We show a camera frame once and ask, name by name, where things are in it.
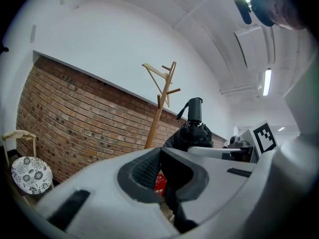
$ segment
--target wooden chair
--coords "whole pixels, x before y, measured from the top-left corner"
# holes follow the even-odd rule
[[[26,194],[41,194],[46,191],[50,186],[54,188],[52,183],[52,171],[50,167],[41,159],[36,157],[36,135],[29,133],[25,130],[16,130],[4,134],[2,137],[5,159],[10,168],[11,177],[17,191],[22,195],[25,202],[29,204],[25,195]],[[33,157],[18,158],[10,166],[6,140],[7,139],[26,139],[33,141]]]

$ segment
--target chair seat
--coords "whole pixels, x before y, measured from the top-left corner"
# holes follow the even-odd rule
[[[25,193],[41,194],[52,183],[50,167],[37,157],[18,158],[11,166],[15,184]]]

